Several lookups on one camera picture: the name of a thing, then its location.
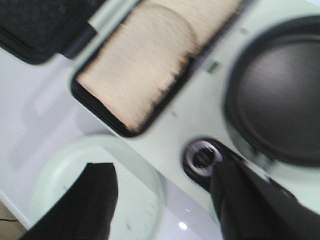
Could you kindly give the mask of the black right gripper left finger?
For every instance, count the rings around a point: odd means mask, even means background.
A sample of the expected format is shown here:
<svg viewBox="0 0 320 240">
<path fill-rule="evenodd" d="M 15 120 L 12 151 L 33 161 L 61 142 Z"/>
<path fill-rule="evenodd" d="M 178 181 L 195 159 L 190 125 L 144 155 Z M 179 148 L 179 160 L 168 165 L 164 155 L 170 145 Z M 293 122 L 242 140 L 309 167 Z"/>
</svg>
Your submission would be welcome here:
<svg viewBox="0 0 320 240">
<path fill-rule="evenodd" d="M 23 240 L 107 240 L 118 200 L 113 163 L 88 163 Z"/>
</svg>

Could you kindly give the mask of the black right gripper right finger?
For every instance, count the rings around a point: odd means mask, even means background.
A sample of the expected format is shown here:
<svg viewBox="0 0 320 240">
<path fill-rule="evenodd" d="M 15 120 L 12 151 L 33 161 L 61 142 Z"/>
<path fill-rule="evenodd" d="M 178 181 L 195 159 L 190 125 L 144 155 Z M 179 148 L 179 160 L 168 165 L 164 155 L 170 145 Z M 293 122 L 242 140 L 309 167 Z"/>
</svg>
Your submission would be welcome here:
<svg viewBox="0 0 320 240">
<path fill-rule="evenodd" d="M 224 240 L 318 240 L 320 216 L 243 161 L 214 164 L 210 194 Z"/>
</svg>

